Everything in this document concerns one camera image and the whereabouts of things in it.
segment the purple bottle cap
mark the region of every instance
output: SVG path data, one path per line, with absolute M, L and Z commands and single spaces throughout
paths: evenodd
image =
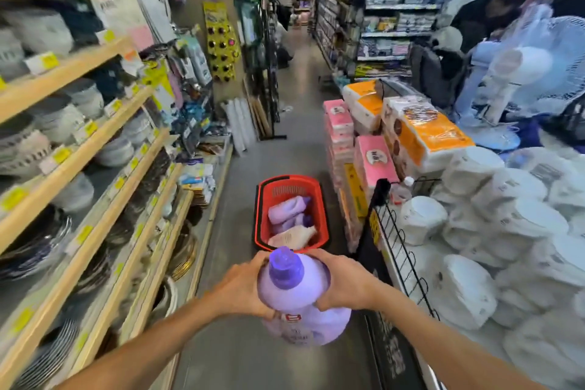
M 276 287 L 290 290 L 303 280 L 305 267 L 298 254 L 287 246 L 281 246 L 268 258 L 268 275 Z

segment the gray floor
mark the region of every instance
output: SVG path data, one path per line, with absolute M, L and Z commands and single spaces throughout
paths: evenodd
M 280 98 L 293 111 L 282 115 L 277 133 L 285 141 L 260 142 L 232 159 L 197 295 L 213 287 L 228 268 L 251 259 L 256 185 L 281 174 L 310 175 L 325 189 L 332 233 L 331 251 L 345 246 L 343 222 L 325 159 L 318 76 L 328 69 L 306 29 L 293 30 L 296 55 L 279 71 Z M 377 389 L 365 322 L 354 314 L 344 334 L 329 345 L 304 349 L 270 337 L 248 317 L 215 322 L 197 334 L 181 354 L 174 390 Z

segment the purple bottle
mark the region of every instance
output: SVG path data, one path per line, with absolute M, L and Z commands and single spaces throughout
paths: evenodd
M 274 225 L 272 227 L 273 234 L 280 234 L 284 231 L 290 230 L 297 225 L 302 225 L 303 227 L 312 227 L 313 226 L 313 218 L 308 214 L 298 214 L 295 217 L 291 217 L 289 220 L 284 221 L 281 224 Z
M 280 314 L 263 321 L 268 331 L 298 346 L 322 346 L 341 335 L 352 311 L 347 308 L 320 312 L 314 303 L 329 288 L 327 267 L 304 254 L 280 247 L 260 271 L 258 294 Z
M 289 200 L 285 200 L 278 205 L 274 205 L 268 209 L 268 219 L 273 225 L 281 224 L 291 217 L 305 211 L 307 204 L 311 201 L 310 197 L 296 196 Z

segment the wire rack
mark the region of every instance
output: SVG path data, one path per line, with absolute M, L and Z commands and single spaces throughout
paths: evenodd
M 417 180 L 413 195 L 428 195 L 437 182 L 437 179 Z M 417 259 L 406 246 L 406 234 L 398 228 L 396 213 L 388 206 L 390 187 L 386 179 L 376 184 L 355 259 L 378 279 L 400 289 L 420 308 L 440 319 L 428 300 L 428 283 L 415 269 Z M 444 389 L 405 336 L 385 321 L 381 313 L 366 312 L 366 321 L 383 390 Z

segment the forearm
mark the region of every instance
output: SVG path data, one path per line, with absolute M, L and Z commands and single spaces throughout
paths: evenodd
M 374 309 L 406 336 L 449 390 L 542 390 L 505 361 L 437 321 L 395 288 L 378 282 Z
M 202 327 L 220 316 L 214 296 L 193 299 L 145 333 L 98 359 L 58 390 L 143 390 Z

